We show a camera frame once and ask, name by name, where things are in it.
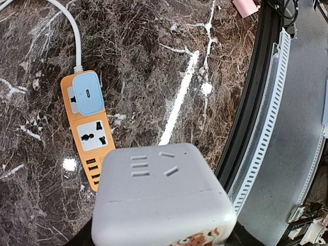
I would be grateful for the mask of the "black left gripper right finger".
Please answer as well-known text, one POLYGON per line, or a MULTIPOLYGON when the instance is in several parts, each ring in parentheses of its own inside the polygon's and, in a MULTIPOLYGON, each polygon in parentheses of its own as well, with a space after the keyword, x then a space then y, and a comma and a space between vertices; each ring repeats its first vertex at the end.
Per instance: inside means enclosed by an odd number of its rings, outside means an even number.
POLYGON ((225 241, 227 246, 252 246, 253 236, 239 222, 236 223, 231 235, 225 241))

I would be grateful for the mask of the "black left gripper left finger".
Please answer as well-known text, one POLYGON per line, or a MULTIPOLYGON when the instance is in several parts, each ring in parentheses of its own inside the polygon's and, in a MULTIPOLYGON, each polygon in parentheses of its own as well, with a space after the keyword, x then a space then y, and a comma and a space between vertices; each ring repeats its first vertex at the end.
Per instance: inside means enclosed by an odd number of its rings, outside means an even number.
POLYGON ((64 246, 95 246, 91 236, 91 228, 92 219, 90 219, 70 241, 64 244, 64 246))

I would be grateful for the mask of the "white cube adapter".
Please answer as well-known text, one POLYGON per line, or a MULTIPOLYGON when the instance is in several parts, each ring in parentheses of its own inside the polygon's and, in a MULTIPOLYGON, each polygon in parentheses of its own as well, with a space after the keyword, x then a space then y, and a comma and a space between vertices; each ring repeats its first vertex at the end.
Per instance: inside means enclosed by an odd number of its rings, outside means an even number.
POLYGON ((236 221, 225 190, 190 143, 116 149, 104 159, 95 245, 219 245, 236 221))

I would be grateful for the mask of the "orange power strip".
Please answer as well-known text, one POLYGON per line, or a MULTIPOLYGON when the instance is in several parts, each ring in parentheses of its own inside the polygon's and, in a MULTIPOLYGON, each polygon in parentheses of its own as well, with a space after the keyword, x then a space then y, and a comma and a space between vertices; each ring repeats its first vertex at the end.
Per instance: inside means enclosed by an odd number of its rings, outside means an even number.
POLYGON ((97 192, 104 158, 115 149, 115 144, 105 107, 100 113, 91 116, 81 115, 77 108, 72 81, 84 72, 64 77, 60 87, 82 167, 91 189, 97 192))

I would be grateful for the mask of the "blue charger plug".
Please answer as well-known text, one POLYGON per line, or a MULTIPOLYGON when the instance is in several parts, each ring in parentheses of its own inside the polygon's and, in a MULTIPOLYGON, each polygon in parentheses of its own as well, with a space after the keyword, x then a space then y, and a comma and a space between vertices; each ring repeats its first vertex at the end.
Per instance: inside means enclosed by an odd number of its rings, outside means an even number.
POLYGON ((104 109, 104 98, 96 72, 86 71, 78 74, 73 78, 72 87, 81 115, 91 116, 104 109))

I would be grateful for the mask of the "pink charger plug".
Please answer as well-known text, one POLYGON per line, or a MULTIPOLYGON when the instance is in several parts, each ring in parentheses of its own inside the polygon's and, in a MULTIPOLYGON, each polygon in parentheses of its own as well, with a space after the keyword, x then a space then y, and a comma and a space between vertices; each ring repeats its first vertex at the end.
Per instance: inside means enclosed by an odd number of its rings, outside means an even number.
POLYGON ((233 0, 232 3, 242 18, 246 18, 259 11, 253 0, 233 0))

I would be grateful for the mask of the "black front rail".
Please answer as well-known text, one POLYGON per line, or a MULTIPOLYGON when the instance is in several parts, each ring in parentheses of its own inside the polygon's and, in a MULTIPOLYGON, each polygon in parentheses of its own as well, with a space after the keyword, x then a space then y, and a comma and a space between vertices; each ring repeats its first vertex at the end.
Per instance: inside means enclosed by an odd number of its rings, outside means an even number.
POLYGON ((273 43, 282 29, 285 1, 261 1, 259 21, 251 62, 228 141, 215 170, 225 191, 229 191, 240 168, 255 127, 265 82, 268 76, 273 43))

